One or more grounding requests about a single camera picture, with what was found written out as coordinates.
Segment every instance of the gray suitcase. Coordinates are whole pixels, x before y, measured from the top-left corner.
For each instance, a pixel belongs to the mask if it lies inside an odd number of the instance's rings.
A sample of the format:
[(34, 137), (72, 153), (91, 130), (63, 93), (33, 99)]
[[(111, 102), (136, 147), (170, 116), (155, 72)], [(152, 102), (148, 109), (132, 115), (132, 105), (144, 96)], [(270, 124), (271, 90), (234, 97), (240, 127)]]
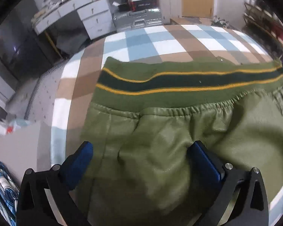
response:
[(159, 8), (144, 9), (138, 12), (117, 12), (113, 15), (113, 22), (116, 32), (164, 24)]

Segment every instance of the plaid cloth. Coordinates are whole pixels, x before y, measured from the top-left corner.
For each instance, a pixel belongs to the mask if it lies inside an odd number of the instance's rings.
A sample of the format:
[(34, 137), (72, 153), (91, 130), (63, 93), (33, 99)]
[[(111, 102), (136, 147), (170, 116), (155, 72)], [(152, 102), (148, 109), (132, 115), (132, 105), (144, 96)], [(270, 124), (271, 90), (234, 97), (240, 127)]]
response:
[[(233, 64), (270, 62), (246, 34), (206, 25), (165, 25), (110, 35), (75, 54), (64, 67), (51, 121), (51, 163), (62, 164), (80, 146), (80, 134), (100, 71), (107, 57), (124, 62), (162, 63), (228, 60)], [(283, 214), (283, 188), (270, 204), (273, 226)]]
[[(0, 162), (0, 197), (8, 206), (11, 213), (16, 216), (19, 189), (9, 176), (7, 168)], [(0, 212), (5, 220), (11, 225), (16, 226), (16, 222), (6, 212), (0, 202)]]

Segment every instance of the olive green leather garment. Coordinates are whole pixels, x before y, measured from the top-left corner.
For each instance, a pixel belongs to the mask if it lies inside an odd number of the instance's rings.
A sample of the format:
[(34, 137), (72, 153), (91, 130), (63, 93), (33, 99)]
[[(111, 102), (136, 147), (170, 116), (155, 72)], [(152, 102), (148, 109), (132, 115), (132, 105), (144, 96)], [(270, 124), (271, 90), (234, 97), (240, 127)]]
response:
[[(192, 225), (212, 199), (186, 159), (196, 140), (223, 162), (258, 167), (269, 203), (278, 193), (279, 62), (146, 65), (108, 59), (103, 71), (81, 136), (94, 145), (94, 157), (77, 203), (92, 225)], [(169, 84), (166, 76), (176, 82)]]

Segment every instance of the blue gripper pad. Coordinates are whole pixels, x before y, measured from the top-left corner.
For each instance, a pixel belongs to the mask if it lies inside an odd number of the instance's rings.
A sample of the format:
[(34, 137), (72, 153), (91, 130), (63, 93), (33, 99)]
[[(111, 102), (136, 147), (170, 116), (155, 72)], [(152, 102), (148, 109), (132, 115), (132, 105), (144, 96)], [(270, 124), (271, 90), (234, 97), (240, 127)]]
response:
[(93, 156), (93, 145), (90, 142), (83, 142), (79, 149), (70, 155), (61, 165), (59, 176), (63, 184), (69, 190), (75, 189), (83, 177)]
[(221, 180), (222, 175), (214, 165), (213, 161), (210, 159), (209, 155), (207, 155), (208, 151), (199, 141), (194, 142), (188, 148), (188, 157), (192, 162), (192, 172), (197, 172), (199, 175), (201, 183), (210, 189), (220, 189), (222, 186)]

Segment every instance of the metal screw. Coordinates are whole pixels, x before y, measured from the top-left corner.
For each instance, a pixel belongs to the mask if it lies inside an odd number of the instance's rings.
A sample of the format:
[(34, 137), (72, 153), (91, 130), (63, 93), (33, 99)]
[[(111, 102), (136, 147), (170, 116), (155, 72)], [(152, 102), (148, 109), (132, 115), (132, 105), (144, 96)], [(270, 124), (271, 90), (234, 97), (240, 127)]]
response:
[(258, 168), (256, 168), (256, 167), (253, 168), (253, 171), (254, 171), (255, 173), (257, 173), (257, 174), (260, 172), (260, 170), (259, 170)]
[(232, 170), (233, 169), (233, 165), (231, 163), (226, 163), (225, 164), (225, 168), (228, 170)]
[(52, 167), (52, 170), (54, 170), (54, 171), (57, 171), (57, 170), (59, 170), (60, 169), (60, 165), (59, 164), (56, 164), (56, 165), (54, 165), (53, 167)]
[(31, 168), (28, 168), (26, 171), (25, 171), (25, 174), (31, 174), (32, 173), (32, 169)]

